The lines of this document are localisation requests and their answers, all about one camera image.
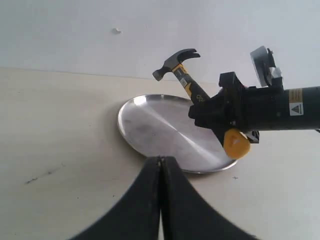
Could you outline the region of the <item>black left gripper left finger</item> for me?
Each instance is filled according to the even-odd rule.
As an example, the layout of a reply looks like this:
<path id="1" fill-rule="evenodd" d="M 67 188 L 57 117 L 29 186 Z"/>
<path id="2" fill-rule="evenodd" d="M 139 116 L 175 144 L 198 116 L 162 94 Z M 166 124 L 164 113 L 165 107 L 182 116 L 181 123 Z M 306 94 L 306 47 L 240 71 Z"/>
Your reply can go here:
<path id="1" fill-rule="evenodd" d="M 157 240 L 161 159 L 149 157 L 121 199 L 73 240 Z"/>

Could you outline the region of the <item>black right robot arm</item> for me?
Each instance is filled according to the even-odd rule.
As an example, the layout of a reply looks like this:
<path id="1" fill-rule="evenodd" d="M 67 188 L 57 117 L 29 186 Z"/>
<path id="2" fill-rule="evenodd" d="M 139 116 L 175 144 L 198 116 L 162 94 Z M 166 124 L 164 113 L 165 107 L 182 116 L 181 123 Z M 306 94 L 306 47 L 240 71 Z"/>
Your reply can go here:
<path id="1" fill-rule="evenodd" d="M 225 132 L 236 129 L 259 142 L 260 131 L 319 130 L 320 88 L 284 89 L 282 80 L 270 87 L 245 87 L 235 72 L 222 73 L 221 90 L 192 105 L 188 116 L 198 127 L 211 129 L 223 142 Z"/>

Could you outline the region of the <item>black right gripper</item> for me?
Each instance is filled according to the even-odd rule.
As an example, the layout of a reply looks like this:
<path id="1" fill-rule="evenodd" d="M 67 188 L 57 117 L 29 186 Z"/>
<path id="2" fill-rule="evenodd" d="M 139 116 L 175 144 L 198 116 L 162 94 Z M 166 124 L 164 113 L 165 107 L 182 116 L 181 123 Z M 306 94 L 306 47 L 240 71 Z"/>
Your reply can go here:
<path id="1" fill-rule="evenodd" d="M 240 82 L 235 72 L 221 73 L 218 85 L 222 88 L 215 96 L 209 97 L 203 91 L 192 91 L 193 105 L 188 116 L 197 127 L 212 130 L 222 147 L 225 147 L 225 135 L 235 127 L 251 144 L 258 144 L 260 133 L 248 128 L 245 116 L 246 87 Z"/>

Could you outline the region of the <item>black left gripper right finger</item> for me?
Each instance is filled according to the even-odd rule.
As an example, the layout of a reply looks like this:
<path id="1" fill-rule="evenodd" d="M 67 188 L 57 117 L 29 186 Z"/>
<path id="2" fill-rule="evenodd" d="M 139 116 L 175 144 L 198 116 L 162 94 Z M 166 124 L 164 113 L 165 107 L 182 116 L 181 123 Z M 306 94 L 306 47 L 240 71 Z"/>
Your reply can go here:
<path id="1" fill-rule="evenodd" d="M 165 240 L 256 240 L 212 208 L 191 185 L 174 157 L 160 157 Z"/>

